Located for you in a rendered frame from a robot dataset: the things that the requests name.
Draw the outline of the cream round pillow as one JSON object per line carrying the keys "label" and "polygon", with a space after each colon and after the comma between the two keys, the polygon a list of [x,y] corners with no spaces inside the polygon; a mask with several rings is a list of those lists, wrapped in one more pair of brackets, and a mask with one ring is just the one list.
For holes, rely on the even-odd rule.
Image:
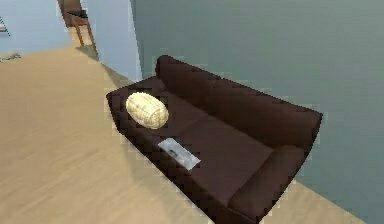
{"label": "cream round pillow", "polygon": [[126,100],[126,110],[136,123],[149,129],[159,129],[169,119],[165,104],[144,92],[129,95]]}

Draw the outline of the dark brown sofa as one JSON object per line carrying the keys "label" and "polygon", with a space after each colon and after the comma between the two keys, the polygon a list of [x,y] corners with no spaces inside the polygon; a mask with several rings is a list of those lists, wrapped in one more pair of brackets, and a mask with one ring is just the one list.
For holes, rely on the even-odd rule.
{"label": "dark brown sofa", "polygon": [[[259,224],[306,160],[321,113],[168,55],[158,58],[155,72],[107,94],[117,130],[215,224]],[[132,119],[126,100],[135,92],[165,104],[163,127]],[[158,146],[167,138],[201,162],[186,170]]]}

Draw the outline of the grey remote control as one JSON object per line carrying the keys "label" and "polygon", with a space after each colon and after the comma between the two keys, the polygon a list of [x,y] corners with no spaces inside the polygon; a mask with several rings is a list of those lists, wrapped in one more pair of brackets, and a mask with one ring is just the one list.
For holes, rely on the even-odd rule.
{"label": "grey remote control", "polygon": [[173,138],[163,140],[158,146],[188,171],[192,170],[201,162],[199,158],[194,156]]}

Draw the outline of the brown wooden table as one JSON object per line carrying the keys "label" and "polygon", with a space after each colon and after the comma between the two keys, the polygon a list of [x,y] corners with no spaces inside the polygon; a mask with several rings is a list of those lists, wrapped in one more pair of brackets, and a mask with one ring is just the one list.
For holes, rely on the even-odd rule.
{"label": "brown wooden table", "polygon": [[93,47],[95,53],[97,53],[97,48],[94,41],[92,29],[88,20],[87,11],[82,7],[81,1],[80,0],[57,0],[57,3],[59,5],[65,25],[67,27],[75,28],[80,45],[82,47],[85,46],[83,36],[80,30],[80,26],[85,25],[89,35],[89,39],[91,41],[91,46]]}

